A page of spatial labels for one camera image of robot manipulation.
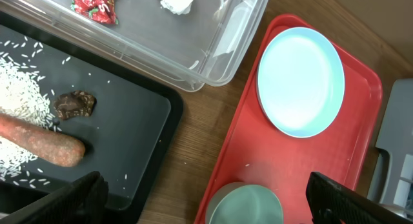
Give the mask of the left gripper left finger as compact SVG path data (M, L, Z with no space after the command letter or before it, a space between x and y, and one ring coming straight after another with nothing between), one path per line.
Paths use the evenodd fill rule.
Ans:
M108 183L91 172L71 184L1 218L2 224L100 224Z

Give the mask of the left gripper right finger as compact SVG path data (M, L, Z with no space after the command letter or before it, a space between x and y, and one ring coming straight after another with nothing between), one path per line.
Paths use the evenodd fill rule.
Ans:
M314 224L410 224L320 172L311 172L306 188Z

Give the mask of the orange carrot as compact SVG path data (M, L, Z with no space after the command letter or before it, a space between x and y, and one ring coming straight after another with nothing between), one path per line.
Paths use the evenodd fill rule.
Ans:
M60 167L76 166L86 151L84 144L74 137L6 114L1 114L1 137Z

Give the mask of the green bowl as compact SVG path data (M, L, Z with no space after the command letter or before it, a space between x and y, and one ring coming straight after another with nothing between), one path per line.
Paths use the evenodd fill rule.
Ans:
M211 198L206 224L283 224L278 197L261 185L242 182L221 187Z

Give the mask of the dark brown food scrap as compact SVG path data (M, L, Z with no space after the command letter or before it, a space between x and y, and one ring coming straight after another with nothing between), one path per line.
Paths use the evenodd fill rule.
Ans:
M95 104L96 98L92 94L75 90L61 94L54 101L54 109L58 118L67 120L77 116L90 117Z

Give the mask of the white rice pile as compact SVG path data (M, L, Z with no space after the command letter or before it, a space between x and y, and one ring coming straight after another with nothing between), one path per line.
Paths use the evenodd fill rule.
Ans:
M20 59L14 59L11 55L12 51L24 48L27 42L1 41L1 113L47 130L61 132L50 111L48 94L40 91L38 82L44 77L30 63L30 56L21 54ZM2 137L1 181L9 181L17 186L27 183L31 188L49 187L49 179L36 179L25 168L26 164L37 159L37 155Z

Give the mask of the white round plate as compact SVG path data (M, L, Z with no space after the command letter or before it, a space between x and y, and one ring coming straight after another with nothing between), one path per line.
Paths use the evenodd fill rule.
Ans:
M345 95L342 61L318 31L288 28L265 48L256 75L257 97L282 133L308 138L335 120Z

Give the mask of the red snack wrapper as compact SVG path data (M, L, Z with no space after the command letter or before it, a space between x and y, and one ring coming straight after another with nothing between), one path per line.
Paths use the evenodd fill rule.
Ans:
M72 0L71 9L98 23L117 25L114 0Z

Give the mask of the white tissue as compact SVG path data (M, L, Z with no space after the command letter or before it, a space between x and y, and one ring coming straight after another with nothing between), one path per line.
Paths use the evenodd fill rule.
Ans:
M163 8L166 8L175 15L185 15L190 12L194 0L160 0Z

